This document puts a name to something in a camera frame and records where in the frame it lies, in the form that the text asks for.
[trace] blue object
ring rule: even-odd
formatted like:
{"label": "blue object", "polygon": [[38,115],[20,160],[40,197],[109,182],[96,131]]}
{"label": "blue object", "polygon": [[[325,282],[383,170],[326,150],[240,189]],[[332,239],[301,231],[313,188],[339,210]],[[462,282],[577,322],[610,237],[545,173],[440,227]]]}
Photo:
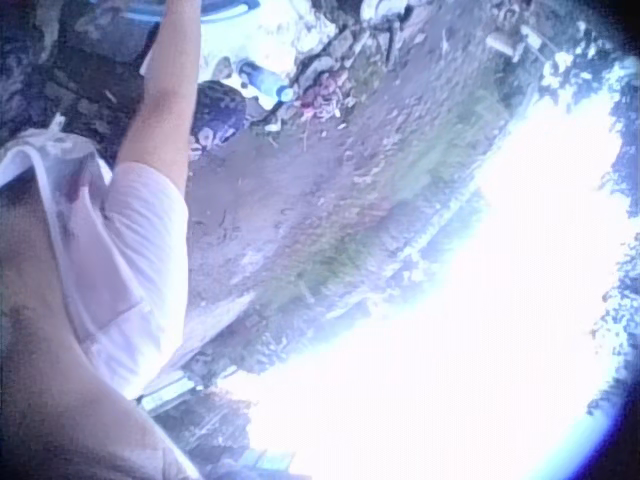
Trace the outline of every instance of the blue object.
{"label": "blue object", "polygon": [[[219,23],[246,15],[260,6],[260,0],[203,0],[200,15],[203,25]],[[142,22],[157,23],[164,17],[164,5],[157,5],[144,0],[134,0],[123,15]]]}
{"label": "blue object", "polygon": [[277,98],[281,102],[293,100],[293,89],[277,73],[262,68],[251,61],[245,61],[238,67],[240,75],[245,75],[250,85],[260,90],[271,98]]}

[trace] dirt ground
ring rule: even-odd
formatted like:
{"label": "dirt ground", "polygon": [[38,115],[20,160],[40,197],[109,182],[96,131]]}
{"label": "dirt ground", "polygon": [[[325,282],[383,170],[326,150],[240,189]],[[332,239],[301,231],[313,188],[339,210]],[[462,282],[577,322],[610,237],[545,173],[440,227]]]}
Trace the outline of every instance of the dirt ground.
{"label": "dirt ground", "polygon": [[[392,244],[408,245],[425,225],[408,220],[415,228],[396,231],[398,241],[387,242],[382,258],[382,251],[373,255],[362,246],[363,236],[385,230],[398,207],[417,206],[433,223],[449,201],[438,208],[431,197],[452,193],[454,180],[465,177],[506,124],[493,78],[497,54],[484,41],[493,28],[484,2],[417,7],[395,68],[382,74],[367,54],[354,65],[370,84],[350,115],[285,125],[272,141],[246,131],[218,153],[222,158],[193,164],[190,302],[185,344],[173,366],[236,316],[249,329],[236,322],[222,339],[242,337],[236,339],[242,348],[232,344],[246,358],[249,344],[261,340],[289,344],[287,335],[274,333],[290,329],[289,315],[307,312],[313,318],[300,328],[310,331],[323,314],[364,298],[373,285],[362,273],[368,283],[384,283],[398,267],[400,251]],[[358,258],[341,258],[350,248]],[[371,258],[362,258],[361,249]],[[209,367],[202,362],[221,356],[218,347],[210,350],[199,356],[200,366],[191,362],[192,371],[209,378],[215,375],[203,374]],[[235,357],[223,363],[237,363]]]}
{"label": "dirt ground", "polygon": [[[54,3],[64,3],[67,20],[87,7]],[[542,69],[526,52],[512,68],[485,39],[500,23],[498,10],[531,2],[410,3],[390,68],[389,33],[369,31],[349,67],[355,104],[340,118],[298,115],[276,133],[246,130],[191,164],[189,305],[183,345],[165,373],[184,367],[209,386],[229,369],[261,372],[339,334],[395,288],[403,269],[424,260],[421,249],[473,192],[475,170]],[[340,4],[314,3],[344,22],[341,28],[362,32],[353,17],[334,11]],[[533,5],[529,20],[558,38],[570,23],[566,3]],[[88,45],[120,62],[114,67],[83,53],[78,35],[61,25],[47,82],[47,95],[66,115],[64,91],[77,90],[82,78],[78,123],[85,128],[88,118],[93,133],[115,137],[141,96],[137,68],[149,31],[124,35],[127,26],[118,28],[111,42]],[[126,107],[109,122],[94,118],[100,102],[110,101],[105,91]],[[108,132],[105,123],[121,131]]]}

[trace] trash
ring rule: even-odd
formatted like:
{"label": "trash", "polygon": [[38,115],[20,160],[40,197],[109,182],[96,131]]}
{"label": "trash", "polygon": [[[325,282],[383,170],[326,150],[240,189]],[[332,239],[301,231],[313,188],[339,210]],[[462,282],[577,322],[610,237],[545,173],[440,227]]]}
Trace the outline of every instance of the trash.
{"label": "trash", "polygon": [[314,86],[309,88],[296,102],[302,109],[302,119],[317,117],[321,120],[340,116],[340,104],[343,101],[340,87],[348,77],[347,70],[325,72],[320,75]]}
{"label": "trash", "polygon": [[238,72],[241,77],[246,77],[250,85],[265,95],[281,102],[293,100],[293,89],[277,73],[262,68],[251,61],[242,62],[238,66]]}
{"label": "trash", "polygon": [[331,45],[329,45],[329,55],[331,55],[336,61],[342,60],[342,57],[349,51],[351,45],[355,39],[351,30],[347,29],[333,39]]}
{"label": "trash", "polygon": [[335,61],[329,56],[316,58],[298,78],[298,87],[304,94],[315,82],[318,76],[335,68]]}

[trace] bright sky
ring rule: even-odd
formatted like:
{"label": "bright sky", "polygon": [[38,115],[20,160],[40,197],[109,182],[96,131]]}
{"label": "bright sky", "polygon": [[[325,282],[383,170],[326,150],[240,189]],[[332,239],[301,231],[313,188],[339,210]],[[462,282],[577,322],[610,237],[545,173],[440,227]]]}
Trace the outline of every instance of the bright sky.
{"label": "bright sky", "polygon": [[633,237],[598,191],[620,147],[611,98],[540,102],[492,158],[490,208],[442,285],[322,351],[223,385],[259,402],[252,446],[315,480],[566,478],[607,419],[588,332]]}

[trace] white shirt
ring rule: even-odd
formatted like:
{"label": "white shirt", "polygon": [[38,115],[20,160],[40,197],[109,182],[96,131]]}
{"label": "white shirt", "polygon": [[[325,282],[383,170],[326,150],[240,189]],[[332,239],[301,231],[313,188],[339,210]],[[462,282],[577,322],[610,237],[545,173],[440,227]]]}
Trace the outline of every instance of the white shirt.
{"label": "white shirt", "polygon": [[139,396],[182,342],[188,211],[140,163],[113,175],[85,138],[29,130],[0,150],[0,188],[33,167],[76,338],[96,371]]}

